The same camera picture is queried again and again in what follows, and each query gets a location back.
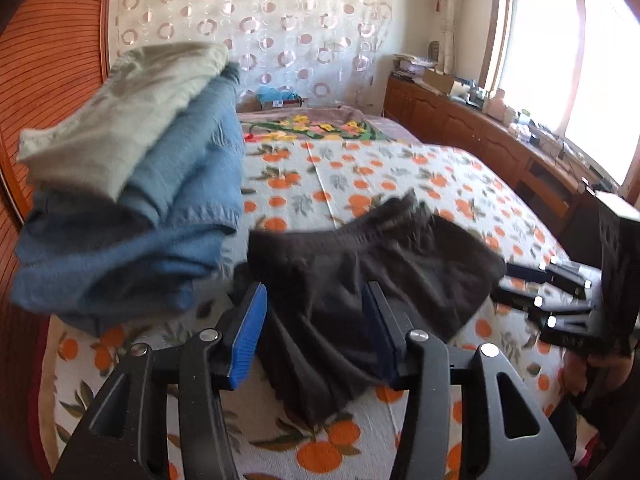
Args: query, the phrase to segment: folded clothes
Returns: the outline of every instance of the folded clothes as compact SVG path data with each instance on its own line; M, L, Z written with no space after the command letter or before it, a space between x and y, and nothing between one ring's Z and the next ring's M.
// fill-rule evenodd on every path
M47 130L23 130L17 160L32 184L114 202L146 151L227 61L228 49L215 43L129 50L71 117Z
M136 166L118 203L158 225L168 214L184 179L210 142L244 155L241 137L226 136L238 124L239 65L230 63L178 114Z
M194 306L192 281L218 267L242 213L242 130L227 112L158 225L105 198L38 190L15 248L12 301L94 334Z
M270 306L257 353L276 395L308 424L379 384L361 306L380 284L422 328L450 339L504 275L503 259L463 228L432 215L414 193L392 198L331 232L253 231L235 286L266 286Z

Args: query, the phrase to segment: black shorts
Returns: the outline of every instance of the black shorts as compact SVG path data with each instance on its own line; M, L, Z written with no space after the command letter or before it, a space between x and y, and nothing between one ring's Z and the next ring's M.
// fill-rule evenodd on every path
M502 257L418 203L391 198L324 232L253 231L248 270L236 284L263 282L269 309L257 354L278 398L317 424L374 384L378 364L360 291L376 281L388 298L449 340L505 273Z

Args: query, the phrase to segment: floral blanket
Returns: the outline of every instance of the floral blanket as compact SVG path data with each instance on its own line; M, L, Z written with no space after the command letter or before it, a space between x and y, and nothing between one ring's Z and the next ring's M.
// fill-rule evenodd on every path
M429 208L481 239L507 260L566 257L548 229L514 192L462 150L400 142L290 140L247 144L244 212L223 245L218 275L199 284L200 308L179 319L144 320L93 338L55 318L49 330L40 396L41 436L53 466L78 420L135 340L153 348L180 344L215 325L230 306L225 293L235 263L246 257L250 229L334 229L391 196L414 189ZM535 287L514 280L521 288ZM540 293L553 294L547 286ZM563 394L561 352L540 342L521 312L484 302L452 343L496 344L549 415ZM167 399L172 480L184 478L175 390ZM314 428L287 413L258 360L234 392L223 392L226 428L244 480L387 480L401 438L407 394L372 388ZM452 390L447 480L458 478L462 401Z
M280 108L239 114L246 142L265 140L386 140L362 112L350 107Z

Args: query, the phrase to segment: blue gripper pad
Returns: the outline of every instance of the blue gripper pad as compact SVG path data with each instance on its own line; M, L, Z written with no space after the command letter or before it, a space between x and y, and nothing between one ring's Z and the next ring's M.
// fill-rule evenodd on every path
M362 287L362 313L369 325L370 339L376 350L380 375L383 381L394 384L398 380L396 366L396 345L382 310L389 309L380 286L376 282Z
M255 346L258 344L264 317L267 314L267 288L259 283L253 297L248 301L249 305L231 346L231 363L228 374L231 390L235 390L249 374Z

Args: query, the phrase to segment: window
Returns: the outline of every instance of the window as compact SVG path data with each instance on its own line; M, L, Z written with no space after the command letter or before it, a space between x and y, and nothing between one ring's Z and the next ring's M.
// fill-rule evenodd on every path
M608 0L510 0L506 49L497 87L516 110L577 147L619 184L640 121L640 25Z

